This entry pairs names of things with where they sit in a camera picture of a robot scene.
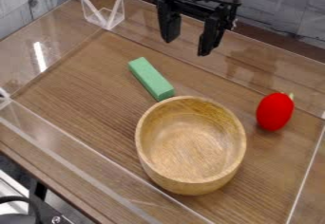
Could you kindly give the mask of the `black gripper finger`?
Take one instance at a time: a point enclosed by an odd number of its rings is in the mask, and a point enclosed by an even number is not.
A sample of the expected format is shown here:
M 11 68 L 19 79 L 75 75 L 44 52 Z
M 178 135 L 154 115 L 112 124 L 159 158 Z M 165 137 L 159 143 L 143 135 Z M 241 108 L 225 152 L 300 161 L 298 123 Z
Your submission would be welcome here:
M 203 33 L 199 36 L 198 55 L 207 56 L 218 46 L 225 33 L 226 11 L 218 9 L 206 19 Z
M 182 16 L 174 3 L 167 0 L 158 0 L 157 8 L 161 35 L 163 40 L 170 43 L 181 35 Z

